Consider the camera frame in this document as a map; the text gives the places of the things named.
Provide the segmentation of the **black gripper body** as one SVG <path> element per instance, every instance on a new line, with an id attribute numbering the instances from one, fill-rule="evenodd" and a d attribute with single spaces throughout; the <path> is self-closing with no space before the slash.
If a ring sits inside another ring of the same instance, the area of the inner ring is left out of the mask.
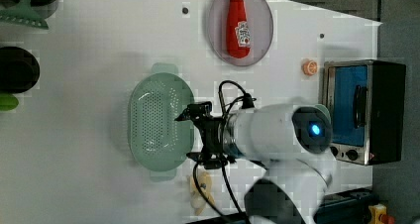
<path id="1" fill-rule="evenodd" d="M 213 117 L 209 113 L 191 112 L 189 119 L 199 130 L 202 141 L 200 152 L 190 152 L 187 156 L 203 166 L 205 169 L 223 168 L 227 164 L 234 164 L 235 158 L 224 151 L 222 129 L 224 120 Z"/>

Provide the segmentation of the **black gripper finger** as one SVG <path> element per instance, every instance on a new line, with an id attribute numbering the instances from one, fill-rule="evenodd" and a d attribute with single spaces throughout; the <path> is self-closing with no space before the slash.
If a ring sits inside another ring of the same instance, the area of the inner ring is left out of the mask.
<path id="1" fill-rule="evenodd" d="M 175 121 L 197 121 L 210 116 L 212 103 L 210 101 L 188 104 L 175 118 Z"/>

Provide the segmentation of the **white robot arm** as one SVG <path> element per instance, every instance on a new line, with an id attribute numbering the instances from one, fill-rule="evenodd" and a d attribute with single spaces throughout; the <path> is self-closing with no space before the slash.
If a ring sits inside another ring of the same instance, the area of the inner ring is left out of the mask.
<path id="1" fill-rule="evenodd" d="M 257 108 L 244 99 L 238 110 L 211 115 L 210 102 L 193 103 L 175 118 L 190 121 L 203 144 L 187 156 L 199 167 L 224 170 L 237 160 L 265 169 L 244 195 L 246 224 L 316 224 L 337 161 L 330 145 L 332 119 L 321 105 L 274 104 Z"/>

